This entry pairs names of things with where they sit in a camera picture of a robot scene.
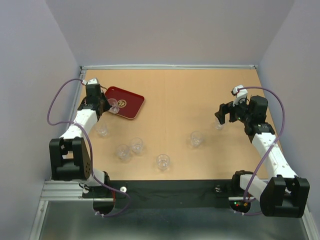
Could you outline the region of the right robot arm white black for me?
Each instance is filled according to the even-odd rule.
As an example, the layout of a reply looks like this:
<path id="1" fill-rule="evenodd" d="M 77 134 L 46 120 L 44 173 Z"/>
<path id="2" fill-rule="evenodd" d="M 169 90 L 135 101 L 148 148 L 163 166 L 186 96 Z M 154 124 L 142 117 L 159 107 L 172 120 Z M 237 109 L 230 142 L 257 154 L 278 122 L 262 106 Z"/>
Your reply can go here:
<path id="1" fill-rule="evenodd" d="M 235 195 L 250 195 L 260 204 L 266 217 L 301 218 L 310 191 L 307 179 L 299 177 L 289 166 L 278 143 L 273 127 L 266 122 L 268 100 L 254 95 L 250 99 L 237 97 L 222 103 L 214 114 L 221 125 L 240 121 L 251 144 L 259 153 L 268 173 L 264 182 L 250 171 L 236 171 L 230 182 Z"/>

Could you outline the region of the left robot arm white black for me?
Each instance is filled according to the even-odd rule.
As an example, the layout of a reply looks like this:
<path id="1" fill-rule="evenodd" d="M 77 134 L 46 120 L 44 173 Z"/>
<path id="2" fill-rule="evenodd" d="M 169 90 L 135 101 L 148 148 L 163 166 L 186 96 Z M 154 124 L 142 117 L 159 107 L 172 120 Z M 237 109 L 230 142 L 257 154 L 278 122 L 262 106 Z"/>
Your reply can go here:
<path id="1" fill-rule="evenodd" d="M 93 167 L 89 132 L 111 106 L 99 83 L 88 82 L 85 92 L 66 132 L 49 142 L 51 177 L 54 181 L 77 182 L 85 190 L 94 188 L 100 197 L 106 197 L 111 193 L 109 175 Z"/>

